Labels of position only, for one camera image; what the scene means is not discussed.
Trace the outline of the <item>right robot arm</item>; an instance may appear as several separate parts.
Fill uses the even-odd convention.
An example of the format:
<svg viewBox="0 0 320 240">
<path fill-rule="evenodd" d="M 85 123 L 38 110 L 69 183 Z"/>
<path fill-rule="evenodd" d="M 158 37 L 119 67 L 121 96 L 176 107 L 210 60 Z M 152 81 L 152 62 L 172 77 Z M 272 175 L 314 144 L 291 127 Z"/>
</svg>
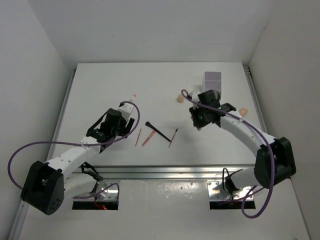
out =
<svg viewBox="0 0 320 240">
<path fill-rule="evenodd" d="M 189 108 L 194 127 L 198 130 L 215 124 L 231 133 L 254 155 L 254 167 L 238 170 L 227 176 L 221 186 L 230 195 L 248 186 L 269 189 L 296 174 L 291 142 L 265 133 L 246 121 L 229 103 L 220 103 L 220 94 L 214 90 L 186 93 L 192 102 Z"/>
</svg>

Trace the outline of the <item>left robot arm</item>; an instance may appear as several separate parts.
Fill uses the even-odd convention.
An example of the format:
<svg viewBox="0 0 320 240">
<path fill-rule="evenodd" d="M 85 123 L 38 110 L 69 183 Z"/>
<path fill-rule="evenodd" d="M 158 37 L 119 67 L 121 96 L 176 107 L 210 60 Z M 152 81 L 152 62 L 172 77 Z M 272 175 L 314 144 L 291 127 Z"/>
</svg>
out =
<svg viewBox="0 0 320 240">
<path fill-rule="evenodd" d="M 79 167 L 89 167 L 89 160 L 114 142 L 129 136 L 134 124 L 134 106 L 125 103 L 108 109 L 86 132 L 85 137 L 61 155 L 33 163 L 27 174 L 21 199 L 46 215 L 52 215 L 65 197 L 91 192 L 100 176 L 94 170 L 83 171 L 78 178 L 70 175 Z"/>
</svg>

